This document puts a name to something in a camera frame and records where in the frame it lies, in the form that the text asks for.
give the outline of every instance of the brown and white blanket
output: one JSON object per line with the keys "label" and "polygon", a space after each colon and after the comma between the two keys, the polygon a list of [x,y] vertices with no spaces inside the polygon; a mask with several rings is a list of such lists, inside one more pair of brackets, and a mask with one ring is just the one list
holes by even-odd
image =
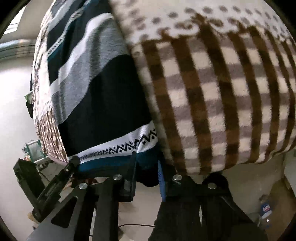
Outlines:
{"label": "brown and white blanket", "polygon": [[[110,2],[179,172],[263,163],[295,146],[296,46],[263,0]],[[55,140],[47,146],[60,151]]]}

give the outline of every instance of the silver bolt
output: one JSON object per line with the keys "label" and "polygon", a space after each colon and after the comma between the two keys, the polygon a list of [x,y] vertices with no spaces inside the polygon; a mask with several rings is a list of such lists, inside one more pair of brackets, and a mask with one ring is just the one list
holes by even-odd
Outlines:
{"label": "silver bolt", "polygon": [[181,181],[182,176],[179,175],[179,174],[176,174],[176,175],[173,176],[173,179],[174,179],[175,181]]}
{"label": "silver bolt", "polygon": [[217,185],[215,183],[209,183],[207,186],[209,189],[216,189],[217,188]]}
{"label": "silver bolt", "polygon": [[119,180],[122,179],[122,176],[121,176],[120,174],[116,174],[116,175],[113,176],[113,179],[114,179],[115,181],[119,181]]}
{"label": "silver bolt", "polygon": [[86,189],[86,188],[87,188],[87,183],[80,183],[80,184],[79,184],[79,188],[80,188],[81,190]]}

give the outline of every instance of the floor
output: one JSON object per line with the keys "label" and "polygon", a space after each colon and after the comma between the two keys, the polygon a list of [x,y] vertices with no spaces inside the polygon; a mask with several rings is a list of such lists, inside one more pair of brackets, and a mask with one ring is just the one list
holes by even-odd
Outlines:
{"label": "floor", "polygon": [[[274,226],[278,228],[271,228],[269,230],[270,241],[276,240],[272,237],[277,237],[283,232],[296,212],[296,199],[293,192],[288,191],[286,185],[284,185],[282,181],[284,177],[283,173],[283,156],[277,156],[268,163],[261,165],[237,165],[223,171],[223,175],[229,182],[229,188],[235,203],[247,214],[258,212],[260,209],[259,198],[263,194],[272,193],[274,196],[273,200],[276,203],[274,206],[275,216],[277,217],[279,213],[284,213],[276,219],[284,221],[274,223]],[[201,183],[204,177],[195,175],[192,178],[196,183]],[[70,191],[71,189],[68,188],[63,192],[62,196],[65,197]],[[158,186],[148,188],[141,183],[137,183],[134,201],[132,203],[119,204],[119,225],[153,225],[160,203],[161,197]],[[148,240],[152,232],[152,227],[124,226],[121,230],[123,231],[121,241],[145,241]]]}

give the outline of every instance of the brown stripe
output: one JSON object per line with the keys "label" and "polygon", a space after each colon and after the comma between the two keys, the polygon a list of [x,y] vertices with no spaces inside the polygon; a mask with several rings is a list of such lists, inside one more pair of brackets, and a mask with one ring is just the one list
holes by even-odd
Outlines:
{"label": "brown stripe", "polygon": [[[273,36],[271,35],[270,32],[267,32],[267,37],[272,45],[272,48],[274,49],[275,53],[276,53],[276,56],[279,60],[279,67],[281,69],[281,72],[283,74],[283,77],[285,78],[285,81],[286,81],[286,84],[288,86],[288,89],[289,89],[289,97],[290,97],[290,101],[289,101],[289,114],[288,114],[288,124],[287,124],[287,129],[286,129],[286,134],[285,134],[285,139],[284,139],[284,142],[283,142],[283,145],[281,147],[281,149],[277,152],[275,152],[273,154],[273,156],[279,152],[282,152],[284,151],[288,144],[289,144],[289,140],[290,140],[290,136],[291,136],[291,133],[292,133],[292,130],[294,128],[294,124],[295,124],[295,96],[294,96],[294,92],[291,88],[291,84],[290,84],[290,81],[289,81],[289,73],[285,67],[285,63],[284,63],[284,60],[283,60],[283,57],[281,55],[281,52],[273,38]],[[292,56],[290,55],[289,56],[289,53],[286,51],[287,55],[288,55],[288,58],[289,58],[289,61],[290,58],[292,58]]]}
{"label": "brown stripe", "polygon": [[207,119],[207,109],[203,98],[202,88],[191,53],[185,38],[174,39],[171,42],[185,84],[192,123],[197,135],[199,147],[200,173],[211,172],[212,148],[211,133]]}
{"label": "brown stripe", "polygon": [[217,76],[225,116],[227,141],[225,168],[230,168],[237,163],[239,154],[239,120],[237,116],[236,98],[232,90],[231,77],[219,42],[213,34],[211,27],[200,26],[200,33],[197,37],[200,37],[206,46],[207,53]]}
{"label": "brown stripe", "polygon": [[247,54],[246,46],[243,40],[235,33],[228,34],[232,41],[234,48],[239,56],[242,64],[244,74],[246,76],[249,94],[252,105],[252,140],[251,140],[251,153],[249,159],[245,163],[253,163],[259,158],[260,151],[260,137],[262,130],[262,112],[261,112],[261,97],[257,86],[255,72],[253,65]]}
{"label": "brown stripe", "polygon": [[[295,47],[294,41],[292,39],[290,41],[292,43],[292,46],[293,46],[294,50],[296,51],[296,47]],[[291,64],[291,67],[292,67],[294,78],[296,78],[296,65],[295,65],[295,62],[294,62],[294,59],[293,59],[293,55],[291,53],[291,50],[290,50],[289,46],[287,45],[287,42],[286,41],[283,42],[282,45],[283,45],[283,48],[284,48],[284,50],[286,51],[286,53],[288,55],[288,59],[289,59],[289,62]],[[296,138],[293,140],[292,145],[291,145],[289,151],[292,150],[295,146],[296,146]]]}
{"label": "brown stripe", "polygon": [[279,131],[279,86],[277,74],[270,60],[265,41],[255,27],[250,27],[250,34],[262,59],[263,67],[268,80],[268,87],[271,99],[271,123],[269,132],[269,145],[265,152],[264,162],[268,161],[271,151],[276,148],[277,136]]}
{"label": "brown stripe", "polygon": [[184,151],[177,130],[170,97],[167,91],[161,91],[160,94],[157,94],[159,89],[167,90],[167,86],[156,44],[154,41],[146,41],[142,43],[142,48],[151,73],[157,105],[161,113],[175,168],[178,172],[187,173],[184,162]]}

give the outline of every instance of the gray stripe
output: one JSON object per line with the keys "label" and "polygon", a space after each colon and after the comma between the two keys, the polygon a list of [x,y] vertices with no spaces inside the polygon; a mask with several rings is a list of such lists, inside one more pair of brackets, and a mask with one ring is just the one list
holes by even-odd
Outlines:
{"label": "gray stripe", "polygon": [[85,96],[89,83],[104,66],[119,55],[128,54],[115,21],[105,21],[88,38],[85,52],[73,63],[71,72],[52,96],[57,124],[63,123]]}
{"label": "gray stripe", "polygon": [[54,8],[55,6],[52,7],[52,15],[54,17],[48,26],[48,31],[52,30],[58,24],[58,22],[60,22],[62,20],[62,18],[68,12],[68,10],[70,9],[70,7],[74,1],[75,0],[67,0],[57,11]]}

